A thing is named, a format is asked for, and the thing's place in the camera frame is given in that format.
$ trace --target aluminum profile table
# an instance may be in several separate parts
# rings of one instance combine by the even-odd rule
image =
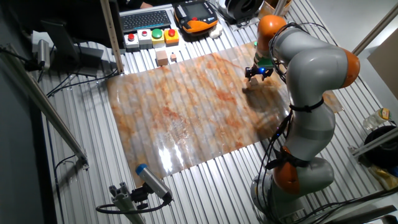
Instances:
[[[172,18],[170,6],[155,9],[166,9]],[[295,0],[286,19],[298,23],[323,24],[307,0]],[[177,61],[256,40],[256,25],[232,31],[225,22],[220,22],[224,32],[219,39],[207,38],[180,44],[177,50],[173,49]],[[317,27],[308,26],[306,29],[315,37],[333,43],[328,34]],[[111,49],[92,42],[82,46],[104,49],[103,60],[114,62]],[[155,50],[126,53],[122,55],[122,61],[126,73],[153,69],[156,67]],[[115,68],[103,68],[98,71],[98,76],[103,77],[113,69]],[[40,86],[47,93],[66,77],[67,75],[45,75]],[[68,82],[78,83],[91,79],[93,78],[71,75]],[[368,134],[361,125],[363,119],[382,106],[360,76],[348,88],[334,92],[345,110],[336,114],[335,135],[318,156],[331,163],[335,171],[335,181],[322,191],[304,196],[304,210],[299,216],[327,203],[341,202],[382,190],[379,183],[347,150],[348,146],[362,145]],[[77,85],[58,92],[50,101],[79,144],[85,148],[90,165],[88,170],[79,169],[75,166],[77,159],[73,158],[60,165],[57,170],[65,223],[129,223],[123,215],[105,215],[95,210],[98,205],[111,203],[108,191],[110,185],[126,182],[130,189],[134,188],[109,105],[106,85],[102,82]],[[73,152],[51,125],[47,129],[45,117],[43,118],[49,166],[53,167],[62,159],[72,156]],[[253,209],[251,202],[249,186],[259,171],[261,157],[264,155],[262,145],[266,146],[267,143],[255,143],[164,178],[175,201],[162,210],[144,214],[146,222],[259,223],[257,210]],[[51,178],[57,219],[62,223],[53,172]],[[150,207],[156,207],[160,205],[160,200],[153,195],[148,203]]]

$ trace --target robotic arm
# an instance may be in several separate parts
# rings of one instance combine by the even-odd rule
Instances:
[[[279,158],[271,162],[272,174],[260,173],[251,186],[253,202],[264,213],[334,181],[331,165],[315,157],[329,144],[335,130],[335,115],[323,103],[322,94],[347,87],[359,73],[359,59],[351,52],[288,26],[277,16],[260,20],[254,65],[245,74],[248,78],[271,75],[260,71],[265,68],[272,73],[273,57],[287,67],[285,82],[293,117],[289,135],[277,154]]]

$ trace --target blue cap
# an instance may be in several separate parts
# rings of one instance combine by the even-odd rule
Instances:
[[[147,164],[140,164],[137,169],[136,169],[136,173],[137,175],[139,175],[147,166]]]

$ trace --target black keyboard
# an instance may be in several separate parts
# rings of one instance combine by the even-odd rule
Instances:
[[[171,25],[165,10],[122,16],[121,20],[124,33],[139,29],[167,28]]]

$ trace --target plastic sheet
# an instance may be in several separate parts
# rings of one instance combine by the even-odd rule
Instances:
[[[107,82],[137,187],[139,164],[162,178],[272,135],[289,112],[289,98],[277,75],[244,91],[254,52],[246,44]],[[342,110],[331,91],[324,99],[334,112]]]

